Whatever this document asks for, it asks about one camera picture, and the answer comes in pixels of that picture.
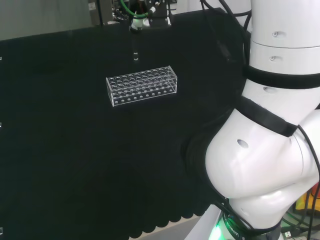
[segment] black backdrop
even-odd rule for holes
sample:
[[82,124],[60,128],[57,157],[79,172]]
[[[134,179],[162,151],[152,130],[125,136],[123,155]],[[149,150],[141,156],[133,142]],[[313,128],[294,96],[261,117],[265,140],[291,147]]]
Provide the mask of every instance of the black backdrop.
[[[132,61],[115,24],[0,43],[0,223],[3,239],[127,240],[210,204],[185,171],[184,140],[234,104],[244,84],[238,31],[201,12],[146,30]],[[112,108],[106,77],[170,65],[176,95]]]

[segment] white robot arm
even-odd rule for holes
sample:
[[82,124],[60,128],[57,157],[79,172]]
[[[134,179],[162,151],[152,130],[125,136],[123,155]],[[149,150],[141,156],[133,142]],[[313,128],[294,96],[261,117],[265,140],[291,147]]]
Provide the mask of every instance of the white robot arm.
[[[315,110],[320,103],[320,1],[251,0],[251,7],[253,74],[242,106],[209,144],[205,167],[232,209],[254,229],[264,230],[277,226],[319,181],[301,131],[271,125],[301,125],[320,156],[320,110]],[[220,225],[225,239],[235,238],[228,223]]]

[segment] wall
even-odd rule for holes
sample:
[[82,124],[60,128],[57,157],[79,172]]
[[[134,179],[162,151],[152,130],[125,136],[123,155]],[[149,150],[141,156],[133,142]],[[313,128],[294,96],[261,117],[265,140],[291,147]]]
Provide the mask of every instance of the wall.
[[88,0],[0,0],[0,40],[90,26]]
[[[219,0],[206,0],[208,4],[210,4],[214,8],[222,8],[222,5],[219,3]],[[229,5],[230,9],[233,13],[243,13],[249,11],[251,9],[250,0],[225,0],[225,2]],[[185,13],[190,11],[198,11],[201,10],[201,3],[199,0],[178,0],[176,13]],[[238,17],[238,21],[244,25],[246,21],[245,16]],[[248,31],[252,31],[251,21],[248,26]]]

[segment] green cable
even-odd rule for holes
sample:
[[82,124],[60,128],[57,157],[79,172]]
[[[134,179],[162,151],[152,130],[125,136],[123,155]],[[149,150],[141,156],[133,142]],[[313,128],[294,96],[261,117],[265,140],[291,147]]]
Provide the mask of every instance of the green cable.
[[135,14],[134,12],[130,11],[130,9],[125,5],[125,2],[124,0],[120,0],[120,3],[122,5],[122,7],[124,7],[124,9],[129,13],[131,14],[132,16],[134,17],[147,17],[148,16],[148,13],[145,13],[145,14]]

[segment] black band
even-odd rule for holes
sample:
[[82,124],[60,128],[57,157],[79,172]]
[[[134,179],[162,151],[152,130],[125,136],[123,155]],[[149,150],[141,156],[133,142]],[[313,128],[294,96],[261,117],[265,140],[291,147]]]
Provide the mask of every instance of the black band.
[[289,75],[245,66],[243,67],[243,76],[257,84],[279,89],[313,89],[320,87],[320,73]]
[[236,240],[278,240],[281,234],[281,221],[267,229],[240,229],[232,216],[223,212],[222,218],[228,232]]
[[285,137],[292,136],[298,128],[244,96],[240,97],[235,109],[255,123]]

